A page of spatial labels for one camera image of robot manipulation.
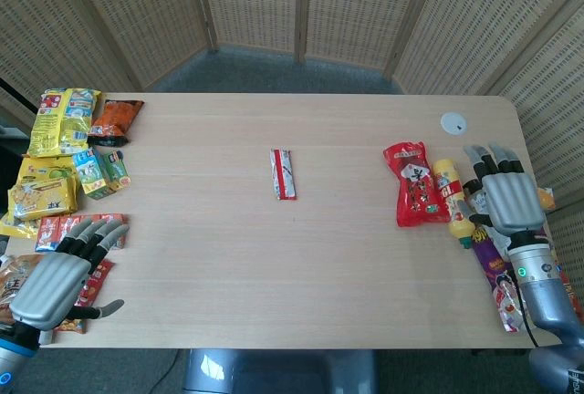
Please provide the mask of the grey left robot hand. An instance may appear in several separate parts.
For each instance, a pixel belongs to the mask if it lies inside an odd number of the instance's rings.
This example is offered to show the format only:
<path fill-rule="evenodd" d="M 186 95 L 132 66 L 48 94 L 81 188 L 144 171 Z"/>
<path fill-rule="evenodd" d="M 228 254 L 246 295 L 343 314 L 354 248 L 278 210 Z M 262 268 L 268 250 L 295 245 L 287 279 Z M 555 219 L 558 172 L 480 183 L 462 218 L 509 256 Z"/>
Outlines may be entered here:
<path fill-rule="evenodd" d="M 15 323 L 1 336 L 3 347 L 12 344 L 35 351 L 40 334 L 66 319 L 100 319 L 120 310 L 121 299 L 101 307 L 76 302 L 111 247 L 129 229 L 120 219 L 86 219 L 74 225 L 56 250 L 43 256 L 10 303 Z"/>

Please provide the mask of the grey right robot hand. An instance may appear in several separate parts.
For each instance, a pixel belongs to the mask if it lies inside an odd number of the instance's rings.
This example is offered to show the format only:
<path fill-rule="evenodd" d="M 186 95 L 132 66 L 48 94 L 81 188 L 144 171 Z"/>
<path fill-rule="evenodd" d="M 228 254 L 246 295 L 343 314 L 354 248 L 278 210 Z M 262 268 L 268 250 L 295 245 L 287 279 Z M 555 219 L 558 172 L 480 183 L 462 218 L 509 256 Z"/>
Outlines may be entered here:
<path fill-rule="evenodd" d="M 542 229 L 546 218 L 537 185 L 525 172 L 515 152 L 491 142 L 487 148 L 465 146 L 464 153 L 482 185 L 486 212 L 474 213 L 466 201 L 461 200 L 457 205 L 463 216 L 508 237 L 511 252 L 541 244 L 543 240 L 537 237 L 537 232 Z"/>

